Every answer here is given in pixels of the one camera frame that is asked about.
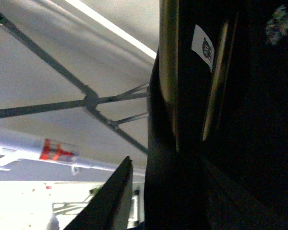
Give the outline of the right gripper camera finger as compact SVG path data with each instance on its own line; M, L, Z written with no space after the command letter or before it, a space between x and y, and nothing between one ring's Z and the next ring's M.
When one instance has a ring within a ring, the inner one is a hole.
M125 230L132 204L132 160L127 156L66 230Z

